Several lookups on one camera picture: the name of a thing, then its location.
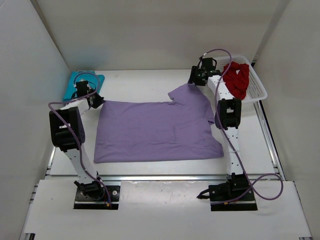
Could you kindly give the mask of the red t shirt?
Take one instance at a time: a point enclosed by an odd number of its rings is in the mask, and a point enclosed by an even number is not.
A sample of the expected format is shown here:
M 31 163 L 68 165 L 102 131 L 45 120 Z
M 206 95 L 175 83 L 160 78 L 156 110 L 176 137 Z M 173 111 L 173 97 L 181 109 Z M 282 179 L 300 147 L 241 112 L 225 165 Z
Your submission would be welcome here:
M 250 83 L 249 73 L 250 67 L 248 64 L 239 64 L 234 61 L 228 68 L 228 64 L 223 67 L 223 81 L 229 92 L 236 98 L 243 100 L 247 95 L 247 89 Z

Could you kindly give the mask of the teal t shirt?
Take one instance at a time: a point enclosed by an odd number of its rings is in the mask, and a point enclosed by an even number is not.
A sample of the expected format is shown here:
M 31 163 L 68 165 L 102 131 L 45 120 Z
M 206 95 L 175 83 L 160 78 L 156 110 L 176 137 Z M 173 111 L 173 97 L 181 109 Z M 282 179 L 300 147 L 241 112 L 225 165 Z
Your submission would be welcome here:
M 68 85 L 63 96 L 62 101 L 68 102 L 75 97 L 77 97 L 77 89 L 76 83 L 80 81 L 87 81 L 89 86 L 95 90 L 98 86 L 98 79 L 99 79 L 99 87 L 97 92 L 99 93 L 102 85 L 105 81 L 105 76 L 103 74 L 96 74 L 95 71 L 73 71 L 70 75 Z

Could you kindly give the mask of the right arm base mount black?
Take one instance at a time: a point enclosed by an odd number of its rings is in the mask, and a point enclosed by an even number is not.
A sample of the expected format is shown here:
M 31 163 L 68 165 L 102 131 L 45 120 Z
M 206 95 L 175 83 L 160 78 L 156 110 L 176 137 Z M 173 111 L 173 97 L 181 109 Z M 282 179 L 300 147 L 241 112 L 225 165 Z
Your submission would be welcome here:
M 196 198 L 209 200 L 210 210 L 212 212 L 258 210 L 255 195 L 250 188 L 236 188 L 235 186 L 230 186 L 228 183 L 209 185 L 208 188 L 201 191 Z

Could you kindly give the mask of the lavender t shirt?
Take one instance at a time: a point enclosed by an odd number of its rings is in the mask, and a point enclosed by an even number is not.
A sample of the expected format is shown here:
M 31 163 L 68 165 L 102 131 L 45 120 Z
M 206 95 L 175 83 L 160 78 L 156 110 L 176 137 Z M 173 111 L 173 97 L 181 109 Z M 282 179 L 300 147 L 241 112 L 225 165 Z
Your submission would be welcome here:
M 211 102 L 192 84 L 165 102 L 106 101 L 100 110 L 96 164 L 216 159 L 223 146 L 212 134 Z

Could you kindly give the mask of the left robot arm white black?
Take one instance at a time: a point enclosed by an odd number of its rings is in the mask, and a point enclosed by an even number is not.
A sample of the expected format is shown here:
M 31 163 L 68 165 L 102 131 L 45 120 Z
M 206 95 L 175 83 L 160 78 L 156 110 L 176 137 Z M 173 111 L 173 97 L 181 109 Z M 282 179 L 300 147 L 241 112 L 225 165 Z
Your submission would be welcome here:
M 64 107 L 54 109 L 49 103 L 49 124 L 51 140 L 70 160 L 78 175 L 74 182 L 77 189 L 92 201 L 100 201 L 106 195 L 99 173 L 92 166 L 85 151 L 85 130 L 81 115 L 91 108 L 97 109 L 104 102 L 96 88 L 87 80 L 75 83 L 74 98 Z

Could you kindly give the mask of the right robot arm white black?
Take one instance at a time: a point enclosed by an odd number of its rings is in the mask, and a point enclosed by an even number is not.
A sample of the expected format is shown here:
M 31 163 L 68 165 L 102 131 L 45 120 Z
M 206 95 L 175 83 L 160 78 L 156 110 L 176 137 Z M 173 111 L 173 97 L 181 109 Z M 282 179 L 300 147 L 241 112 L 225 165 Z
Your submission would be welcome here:
M 246 63 L 231 61 L 219 71 L 217 63 L 212 57 L 201 57 L 199 63 L 191 68 L 188 83 L 208 86 L 214 92 L 214 122 L 223 134 L 226 144 L 226 182 L 209 186 L 198 198 L 210 199 L 215 204 L 228 204 L 238 199 L 250 187 L 241 163 L 239 146 L 242 100 L 247 95 L 250 83 L 250 67 Z

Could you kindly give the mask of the white plastic basket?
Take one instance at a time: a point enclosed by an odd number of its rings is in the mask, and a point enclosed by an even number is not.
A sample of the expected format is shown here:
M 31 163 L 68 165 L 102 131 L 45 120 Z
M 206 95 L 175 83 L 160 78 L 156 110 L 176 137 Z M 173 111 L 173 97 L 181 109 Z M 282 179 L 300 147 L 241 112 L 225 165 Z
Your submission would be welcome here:
M 246 96 L 242 100 L 242 103 L 250 105 L 265 100 L 268 97 L 268 93 L 248 59 L 243 55 L 232 55 L 232 61 L 238 64 L 247 64 L 249 66 L 249 84 L 246 90 Z

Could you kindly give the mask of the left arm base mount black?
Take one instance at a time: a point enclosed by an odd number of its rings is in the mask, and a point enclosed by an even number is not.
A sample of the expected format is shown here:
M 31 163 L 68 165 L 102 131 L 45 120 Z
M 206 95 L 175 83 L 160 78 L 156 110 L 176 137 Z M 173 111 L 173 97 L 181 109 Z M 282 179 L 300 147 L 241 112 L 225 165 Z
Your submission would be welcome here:
M 120 185 L 107 185 L 105 188 L 96 181 L 79 183 L 77 186 L 73 208 L 75 210 L 118 210 L 120 200 Z

